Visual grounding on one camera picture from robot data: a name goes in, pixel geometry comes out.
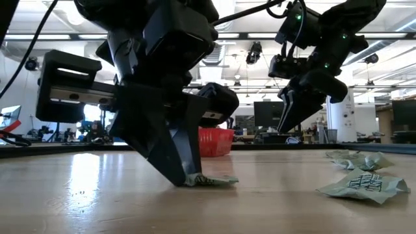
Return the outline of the dark cluttered desk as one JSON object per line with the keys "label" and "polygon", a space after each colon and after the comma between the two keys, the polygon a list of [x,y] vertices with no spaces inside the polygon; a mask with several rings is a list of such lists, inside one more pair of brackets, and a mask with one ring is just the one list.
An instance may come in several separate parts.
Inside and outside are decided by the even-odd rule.
{"label": "dark cluttered desk", "polygon": [[296,137],[303,144],[316,144],[319,134],[314,131],[289,131],[288,133],[268,132],[268,129],[257,129],[252,135],[235,135],[234,140],[244,144],[286,144],[288,137]]}

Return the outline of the dark wall board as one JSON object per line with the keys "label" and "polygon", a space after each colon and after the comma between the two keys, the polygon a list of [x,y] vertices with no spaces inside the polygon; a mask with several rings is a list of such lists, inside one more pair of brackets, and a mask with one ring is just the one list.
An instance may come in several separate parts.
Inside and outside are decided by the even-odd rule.
{"label": "dark wall board", "polygon": [[247,131],[255,130],[255,120],[254,115],[236,115],[235,116],[235,125],[243,130],[247,129]]}

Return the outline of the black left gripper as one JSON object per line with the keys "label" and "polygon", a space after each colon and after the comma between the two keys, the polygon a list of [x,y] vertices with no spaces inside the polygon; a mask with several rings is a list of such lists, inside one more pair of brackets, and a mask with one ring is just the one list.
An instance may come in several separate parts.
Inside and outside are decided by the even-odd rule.
{"label": "black left gripper", "polygon": [[236,93],[208,83],[196,94],[184,91],[188,71],[164,70],[141,54],[117,56],[116,84],[95,80],[102,64],[90,58],[52,50],[45,54],[38,82],[36,115],[41,120],[75,123],[85,104],[114,113],[110,133],[125,141],[174,185],[182,184],[182,164],[169,131],[169,120],[187,96],[208,100],[198,127],[226,121],[239,106]]}

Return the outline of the black overhead frame beam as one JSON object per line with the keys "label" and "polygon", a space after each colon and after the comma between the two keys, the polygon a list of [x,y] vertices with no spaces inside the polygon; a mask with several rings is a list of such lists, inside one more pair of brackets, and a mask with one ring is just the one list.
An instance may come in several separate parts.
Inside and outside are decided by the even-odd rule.
{"label": "black overhead frame beam", "polygon": [[[416,32],[360,32],[358,36],[364,36],[368,40],[416,40]],[[274,32],[221,32],[219,40],[273,40]],[[33,34],[7,34],[4,41],[28,42]],[[39,41],[98,41],[107,38],[106,34],[40,34]]]}

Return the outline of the silver ventilation duct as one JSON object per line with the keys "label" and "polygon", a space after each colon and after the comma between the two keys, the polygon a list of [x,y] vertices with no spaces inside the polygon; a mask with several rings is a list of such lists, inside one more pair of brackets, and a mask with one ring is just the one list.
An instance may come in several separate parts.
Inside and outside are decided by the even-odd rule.
{"label": "silver ventilation duct", "polygon": [[[220,18],[235,13],[236,0],[212,0]],[[222,77],[226,45],[216,45],[213,52],[207,55],[201,62],[199,75],[203,84],[218,83]]]}

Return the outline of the red plastic basket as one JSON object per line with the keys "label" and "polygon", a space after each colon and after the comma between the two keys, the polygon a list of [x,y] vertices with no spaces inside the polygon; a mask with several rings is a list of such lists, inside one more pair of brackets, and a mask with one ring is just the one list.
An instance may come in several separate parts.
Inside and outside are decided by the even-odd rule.
{"label": "red plastic basket", "polygon": [[234,130],[222,128],[199,128],[201,157],[221,157],[230,153]]}

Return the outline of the black computer monitor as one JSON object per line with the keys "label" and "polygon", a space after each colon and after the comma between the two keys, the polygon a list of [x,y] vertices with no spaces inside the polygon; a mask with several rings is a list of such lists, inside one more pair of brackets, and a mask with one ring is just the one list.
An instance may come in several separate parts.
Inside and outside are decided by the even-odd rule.
{"label": "black computer monitor", "polygon": [[392,108],[395,124],[416,124],[416,99],[392,101]]}
{"label": "black computer monitor", "polygon": [[277,127],[280,123],[284,103],[279,101],[260,101],[254,103],[254,122],[256,127]]}

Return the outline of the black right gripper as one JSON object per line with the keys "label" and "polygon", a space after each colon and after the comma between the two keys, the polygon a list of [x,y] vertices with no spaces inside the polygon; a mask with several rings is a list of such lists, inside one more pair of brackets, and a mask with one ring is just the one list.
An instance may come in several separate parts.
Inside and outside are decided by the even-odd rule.
{"label": "black right gripper", "polygon": [[307,58],[306,69],[289,82],[289,92],[283,89],[279,98],[283,110],[278,125],[280,133],[287,133],[320,110],[320,103],[310,101],[298,94],[330,96],[332,103],[342,102],[348,93],[347,86],[336,77],[350,52],[348,42],[318,45]]}

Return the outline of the green white sachet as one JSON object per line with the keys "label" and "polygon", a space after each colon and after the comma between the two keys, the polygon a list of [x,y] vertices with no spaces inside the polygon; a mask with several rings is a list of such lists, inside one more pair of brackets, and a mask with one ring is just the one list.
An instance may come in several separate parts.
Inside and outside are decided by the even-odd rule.
{"label": "green white sachet", "polygon": [[383,204],[401,192],[410,193],[411,189],[400,177],[373,174],[356,168],[337,183],[318,188],[317,191],[336,198],[372,200]]}
{"label": "green white sachet", "polygon": [[359,153],[350,153],[347,149],[343,150],[335,150],[335,151],[327,151],[326,156],[331,159],[357,159],[360,157]]}
{"label": "green white sachet", "polygon": [[368,155],[361,152],[344,154],[334,157],[332,162],[346,170],[360,169],[368,172],[395,165],[393,162],[385,158],[384,154],[381,152],[373,152]]}
{"label": "green white sachet", "polygon": [[236,177],[222,176],[213,177],[206,176],[203,174],[190,174],[187,175],[184,182],[185,186],[196,187],[196,186],[229,186],[238,183],[239,179]]}

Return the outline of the red bar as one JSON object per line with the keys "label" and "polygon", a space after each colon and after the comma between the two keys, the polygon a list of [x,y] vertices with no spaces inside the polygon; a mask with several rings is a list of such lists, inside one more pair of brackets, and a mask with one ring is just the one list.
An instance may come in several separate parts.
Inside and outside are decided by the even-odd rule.
{"label": "red bar", "polygon": [[11,131],[15,130],[17,127],[21,125],[21,122],[19,120],[16,120],[12,122],[10,125],[0,129],[0,131],[5,131],[7,133],[10,133]]}

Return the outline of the tilted grey computer monitor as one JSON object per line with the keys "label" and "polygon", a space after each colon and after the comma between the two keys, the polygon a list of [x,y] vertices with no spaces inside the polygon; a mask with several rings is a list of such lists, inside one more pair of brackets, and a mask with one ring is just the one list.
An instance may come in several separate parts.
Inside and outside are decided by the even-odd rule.
{"label": "tilted grey computer monitor", "polygon": [[0,128],[11,126],[20,115],[21,105],[5,107],[0,111]]}

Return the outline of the white round pillar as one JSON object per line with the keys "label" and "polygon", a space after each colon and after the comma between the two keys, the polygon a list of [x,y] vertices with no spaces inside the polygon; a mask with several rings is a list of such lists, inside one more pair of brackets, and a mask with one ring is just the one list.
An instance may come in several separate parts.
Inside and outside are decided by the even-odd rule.
{"label": "white round pillar", "polygon": [[356,112],[352,89],[348,90],[344,100],[340,103],[330,103],[328,97],[326,111],[328,128],[337,130],[337,141],[355,142],[357,140]]}

